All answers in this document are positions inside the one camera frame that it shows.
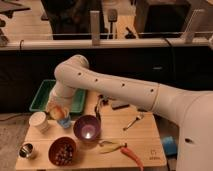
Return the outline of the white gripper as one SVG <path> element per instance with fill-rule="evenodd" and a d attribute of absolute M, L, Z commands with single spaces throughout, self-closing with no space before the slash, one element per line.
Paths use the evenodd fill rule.
<path fill-rule="evenodd" d="M 50 114 L 50 111 L 55 108 L 55 107 L 60 107 L 66 112 L 66 116 L 68 116 L 69 111 L 70 111 L 70 103 L 68 101 L 54 101 L 54 100 L 49 100 L 46 104 L 45 111 Z"/>

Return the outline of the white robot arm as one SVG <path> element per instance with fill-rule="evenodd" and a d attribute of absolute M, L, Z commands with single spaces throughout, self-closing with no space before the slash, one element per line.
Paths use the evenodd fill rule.
<path fill-rule="evenodd" d="M 213 91 L 190 91 L 97 73 L 79 54 L 58 64 L 54 76 L 56 84 L 47 112 L 68 109 L 78 88 L 125 101 L 179 126 L 176 171 L 213 171 Z"/>

